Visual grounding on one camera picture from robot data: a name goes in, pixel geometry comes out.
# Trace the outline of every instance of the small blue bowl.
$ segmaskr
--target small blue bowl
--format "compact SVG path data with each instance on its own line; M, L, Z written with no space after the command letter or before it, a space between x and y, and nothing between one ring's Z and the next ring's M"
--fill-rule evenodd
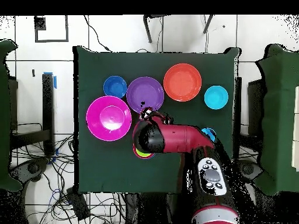
M201 129L201 131L202 131L203 133L207 134L207 135L211 138L211 140L212 140L213 142L215 141L215 138L216 138L216 132L215 132L213 129L211 129L211 128L203 128L203 129Z
M108 77L103 88L105 95L115 96L120 99L127 93L127 83L120 76Z
M228 101L228 93L224 87L212 86L204 94L205 104L214 110L223 108Z

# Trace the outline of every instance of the magenta bowl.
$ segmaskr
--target magenta bowl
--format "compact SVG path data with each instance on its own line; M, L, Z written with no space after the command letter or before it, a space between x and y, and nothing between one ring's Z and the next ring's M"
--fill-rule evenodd
M94 100L86 112L88 129L96 138L115 141L129 131L132 117L128 105L115 96Z

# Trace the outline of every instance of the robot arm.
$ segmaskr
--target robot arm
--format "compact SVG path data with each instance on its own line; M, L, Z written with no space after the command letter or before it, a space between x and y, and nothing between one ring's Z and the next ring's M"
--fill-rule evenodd
M189 202L192 224L239 224L222 163L211 139L200 129L173 125L146 108L133 131L136 148L145 153L184 153L182 194Z

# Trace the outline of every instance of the dark green table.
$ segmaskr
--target dark green table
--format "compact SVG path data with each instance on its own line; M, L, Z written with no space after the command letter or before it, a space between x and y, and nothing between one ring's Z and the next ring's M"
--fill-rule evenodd
M188 63L196 67L202 78L199 94L188 102L174 101L165 94L160 111L167 112L177 124L211 127L231 157L234 61L238 54L238 48L227 49L225 54L98 53L75 48L79 83L79 191L176 193L180 155L156 154L149 160L136 157L132 150L132 132L138 120L135 112L131 110L132 125L122 139L105 142L89 132L86 111L95 99L104 96L103 83L112 75L123 77L128 85L141 76L153 77L163 84L172 65ZM221 110L211 110L204 104L204 92L212 85L221 85L228 92L229 101Z

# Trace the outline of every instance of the power strip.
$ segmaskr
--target power strip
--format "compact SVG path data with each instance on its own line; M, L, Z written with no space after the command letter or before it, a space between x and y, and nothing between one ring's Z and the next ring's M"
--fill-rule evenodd
M74 187L67 189L68 202L73 206L74 212L78 217L78 221L90 217L91 211L87 206L86 200L83 194L78 194L74 190Z

